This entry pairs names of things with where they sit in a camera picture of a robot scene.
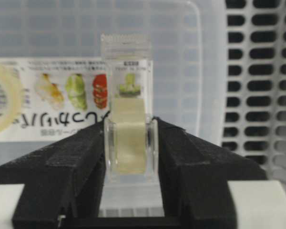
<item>white clamp pad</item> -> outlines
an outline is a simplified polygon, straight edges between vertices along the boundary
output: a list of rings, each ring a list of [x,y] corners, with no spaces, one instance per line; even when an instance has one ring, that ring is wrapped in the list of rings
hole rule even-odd
[[[0,229],[13,229],[13,215],[24,184],[0,185]]]
[[[237,229],[286,229],[286,193],[278,181],[229,181]]]

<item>plastic container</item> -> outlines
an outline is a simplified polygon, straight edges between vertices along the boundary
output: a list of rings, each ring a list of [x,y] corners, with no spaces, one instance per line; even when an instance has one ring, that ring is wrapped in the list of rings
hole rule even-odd
[[[225,3],[218,0],[0,0],[0,57],[100,56],[102,33],[148,34],[154,114],[219,144],[226,90],[225,28]],[[0,143],[0,164],[47,144]],[[139,197],[129,198],[131,190]],[[157,185],[107,186],[102,200],[106,209],[161,204]]]

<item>tape roll in background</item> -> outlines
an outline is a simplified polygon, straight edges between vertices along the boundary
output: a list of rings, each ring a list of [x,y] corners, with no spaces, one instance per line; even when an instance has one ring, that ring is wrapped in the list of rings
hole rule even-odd
[[[17,74],[9,68],[0,65],[0,87],[6,96],[6,106],[0,115],[0,131],[7,128],[18,113],[22,105],[22,85]]]

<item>white plastic grid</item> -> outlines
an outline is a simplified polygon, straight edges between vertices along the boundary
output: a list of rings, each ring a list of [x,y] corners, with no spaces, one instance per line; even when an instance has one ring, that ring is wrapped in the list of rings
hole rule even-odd
[[[260,163],[286,190],[286,0],[226,2],[234,17],[223,146]]]

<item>tape roll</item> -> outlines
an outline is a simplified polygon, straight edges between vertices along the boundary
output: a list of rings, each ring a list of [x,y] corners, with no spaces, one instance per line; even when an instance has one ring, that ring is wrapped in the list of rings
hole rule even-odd
[[[144,99],[113,98],[115,169],[121,175],[146,171],[146,117]]]
[[[0,131],[7,128],[21,111],[22,85],[17,74],[0,65],[0,88],[4,91],[6,104],[0,109]]]

